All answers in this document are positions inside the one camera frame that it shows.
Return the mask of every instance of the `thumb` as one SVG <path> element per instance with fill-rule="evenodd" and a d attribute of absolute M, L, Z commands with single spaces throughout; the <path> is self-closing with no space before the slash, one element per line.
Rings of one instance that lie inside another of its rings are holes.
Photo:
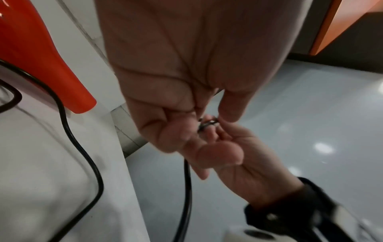
<path fill-rule="evenodd" d="M 254 134 L 249 129 L 244 128 L 237 123 L 227 122 L 221 116 L 218 116 L 218 122 L 222 129 L 233 138 L 254 137 Z"/>
<path fill-rule="evenodd" d="M 238 121 L 254 93 L 255 91 L 231 92 L 225 90 L 218 107 L 219 115 L 229 122 Z"/>

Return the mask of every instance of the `sleeve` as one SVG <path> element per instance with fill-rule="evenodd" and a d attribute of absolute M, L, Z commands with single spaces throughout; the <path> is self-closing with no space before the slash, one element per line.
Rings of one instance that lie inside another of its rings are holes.
<path fill-rule="evenodd" d="M 254 210 L 248 205 L 247 224 L 270 236 L 292 239 L 281 241 L 378 242 L 355 216 L 332 201 L 321 188 L 308 179 L 300 180 L 304 183 L 301 190 L 268 207 Z"/>

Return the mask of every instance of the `orange hair dryer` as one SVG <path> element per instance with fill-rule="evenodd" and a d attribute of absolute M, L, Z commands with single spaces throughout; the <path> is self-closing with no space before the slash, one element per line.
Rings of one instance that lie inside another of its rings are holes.
<path fill-rule="evenodd" d="M 47 84 L 74 113 L 97 103 L 60 57 L 29 0 L 0 0 L 0 59 Z"/>

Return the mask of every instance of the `orange object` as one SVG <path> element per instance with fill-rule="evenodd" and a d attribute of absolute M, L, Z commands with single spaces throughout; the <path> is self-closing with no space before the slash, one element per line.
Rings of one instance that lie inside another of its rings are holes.
<path fill-rule="evenodd" d="M 29 0 L 0 0 L 0 59 L 47 84 L 74 113 L 97 103 L 60 57 Z"/>
<path fill-rule="evenodd" d="M 381 0 L 332 0 L 310 55 L 316 55 Z"/>

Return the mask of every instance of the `skin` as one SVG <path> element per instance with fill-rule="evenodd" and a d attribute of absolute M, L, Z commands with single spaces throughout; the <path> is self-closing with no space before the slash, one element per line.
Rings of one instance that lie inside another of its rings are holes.
<path fill-rule="evenodd" d="M 108 60 L 141 135 L 178 151 L 201 179 L 243 150 L 207 143 L 198 118 L 217 89 L 219 115 L 237 121 L 290 50 L 310 0 L 96 0 Z"/>
<path fill-rule="evenodd" d="M 205 115 L 203 122 L 213 119 Z M 200 136 L 209 144 L 234 142 L 244 151 L 242 164 L 214 168 L 230 190 L 259 209 L 302 189 L 303 183 L 250 130 L 221 118 L 219 122 L 205 128 Z"/>

